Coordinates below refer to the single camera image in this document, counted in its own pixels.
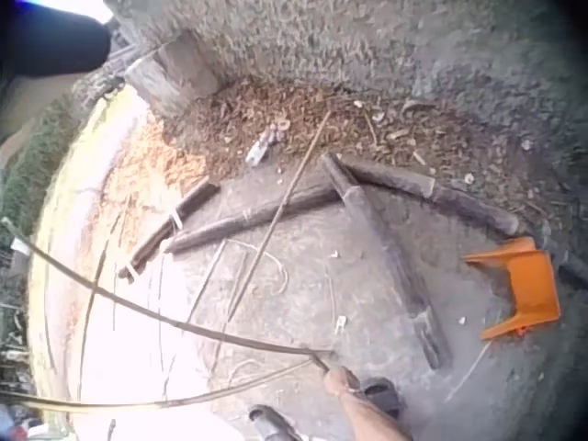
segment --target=black shoe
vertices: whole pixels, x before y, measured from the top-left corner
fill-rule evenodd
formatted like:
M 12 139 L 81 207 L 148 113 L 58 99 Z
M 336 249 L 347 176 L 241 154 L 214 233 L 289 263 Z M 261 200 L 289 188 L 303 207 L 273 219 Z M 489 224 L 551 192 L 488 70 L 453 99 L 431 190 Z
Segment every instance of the black shoe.
M 367 379 L 361 383 L 361 390 L 378 409 L 394 419 L 401 412 L 401 400 L 394 384 L 383 377 Z
M 248 416 L 264 441 L 301 441 L 288 421 L 269 406 L 256 405 Z

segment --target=wrist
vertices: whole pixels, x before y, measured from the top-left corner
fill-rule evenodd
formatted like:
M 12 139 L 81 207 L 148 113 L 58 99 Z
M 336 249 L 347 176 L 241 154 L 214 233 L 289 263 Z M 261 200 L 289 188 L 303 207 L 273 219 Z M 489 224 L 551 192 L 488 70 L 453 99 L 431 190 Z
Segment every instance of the wrist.
M 353 401 L 361 400 L 361 401 L 363 401 L 366 399 L 366 394 L 364 392 L 362 392 L 360 389 L 347 388 L 347 389 L 344 389 L 341 392 L 339 392 L 339 394 L 337 395 L 337 398 L 339 399 L 339 401 L 347 401 L 347 400 L 353 400 Z

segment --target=green bush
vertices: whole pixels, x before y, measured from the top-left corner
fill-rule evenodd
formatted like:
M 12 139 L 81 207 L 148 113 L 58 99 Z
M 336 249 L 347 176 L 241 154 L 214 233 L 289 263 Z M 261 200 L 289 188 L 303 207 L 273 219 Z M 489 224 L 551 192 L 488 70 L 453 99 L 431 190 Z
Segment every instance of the green bush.
M 6 168 L 1 216 L 7 216 L 26 235 L 35 229 L 53 174 L 77 129 L 67 101 L 56 101 L 44 111 L 29 145 Z M 0 229 L 0 247 L 8 248 L 11 242 L 10 234 Z

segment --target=orange plastic stool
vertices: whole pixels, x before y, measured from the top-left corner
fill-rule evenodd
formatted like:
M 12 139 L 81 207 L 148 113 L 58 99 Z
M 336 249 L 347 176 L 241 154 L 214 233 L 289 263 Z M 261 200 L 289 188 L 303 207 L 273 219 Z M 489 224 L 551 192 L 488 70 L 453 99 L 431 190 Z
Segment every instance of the orange plastic stool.
M 506 266 L 513 286 L 516 314 L 481 333 L 487 340 L 560 317 L 560 302 L 549 254 L 535 248 L 531 237 L 520 237 L 486 253 L 464 257 L 469 264 Z

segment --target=sawdust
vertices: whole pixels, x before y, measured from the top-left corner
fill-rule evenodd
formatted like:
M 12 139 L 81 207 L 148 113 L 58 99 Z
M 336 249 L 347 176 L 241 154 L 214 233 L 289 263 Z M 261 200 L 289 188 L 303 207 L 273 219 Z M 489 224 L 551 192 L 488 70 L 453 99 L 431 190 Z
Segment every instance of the sawdust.
M 171 146 L 163 134 L 164 124 L 152 114 L 139 122 L 107 178 L 95 214 L 94 228 L 104 229 L 120 209 L 126 211 L 120 244 L 125 253 L 205 174 L 201 155 Z
M 245 78 L 195 103 L 166 125 L 165 137 L 183 152 L 204 156 L 207 173 L 223 179 L 245 173 L 244 158 L 259 135 L 270 123 L 286 121 L 285 140 L 266 158 L 286 169 L 304 154 L 331 109 L 313 160 L 328 151 L 406 167 L 535 223 L 548 221 L 561 239 L 568 237 L 574 216 L 569 196 L 537 165 L 535 152 L 522 147 L 524 138 L 461 115 L 447 102 L 414 103 Z M 467 184 L 469 174 L 473 182 Z

